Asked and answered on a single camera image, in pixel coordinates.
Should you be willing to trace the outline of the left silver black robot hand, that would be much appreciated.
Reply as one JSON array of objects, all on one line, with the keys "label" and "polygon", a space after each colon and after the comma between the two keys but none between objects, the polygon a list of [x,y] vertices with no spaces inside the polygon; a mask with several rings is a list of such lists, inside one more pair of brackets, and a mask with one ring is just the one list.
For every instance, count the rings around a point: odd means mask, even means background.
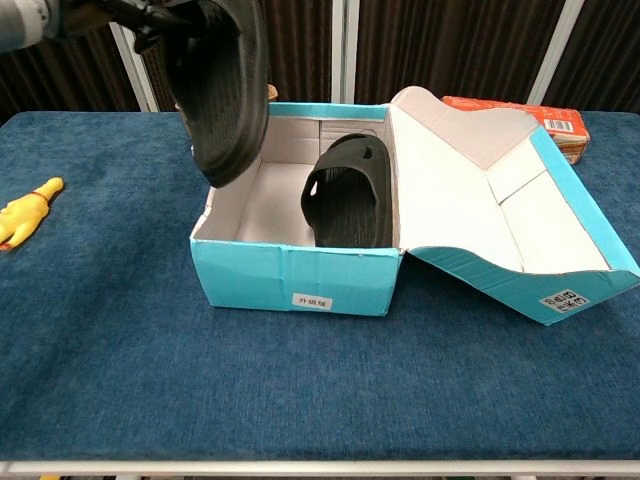
[{"label": "left silver black robot hand", "polygon": [[66,40],[108,23],[134,33],[141,53],[162,35],[193,36],[201,26],[148,1],[28,1],[1,3],[1,51],[23,49],[44,39]]}]

